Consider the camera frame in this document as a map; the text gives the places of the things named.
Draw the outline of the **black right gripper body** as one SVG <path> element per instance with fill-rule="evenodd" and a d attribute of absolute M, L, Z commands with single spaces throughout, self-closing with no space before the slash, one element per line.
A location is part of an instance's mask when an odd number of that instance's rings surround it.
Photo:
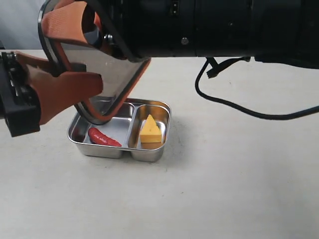
<path fill-rule="evenodd" d="M 117 57 L 194 57 L 194 0 L 89 0 Z"/>

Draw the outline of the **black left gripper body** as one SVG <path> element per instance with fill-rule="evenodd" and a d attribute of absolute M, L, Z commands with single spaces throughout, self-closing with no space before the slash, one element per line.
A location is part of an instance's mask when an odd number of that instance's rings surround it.
<path fill-rule="evenodd" d="M 13 52 L 0 53 L 0 118 L 12 137 L 40 131 L 40 104 Z"/>

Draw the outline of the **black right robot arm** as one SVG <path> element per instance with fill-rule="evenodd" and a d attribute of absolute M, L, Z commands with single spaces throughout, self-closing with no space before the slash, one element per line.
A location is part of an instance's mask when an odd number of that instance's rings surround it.
<path fill-rule="evenodd" d="M 138 62 L 149 57 L 254 57 L 316 69 L 316 0 L 60 0 L 43 16 L 55 43 Z"/>

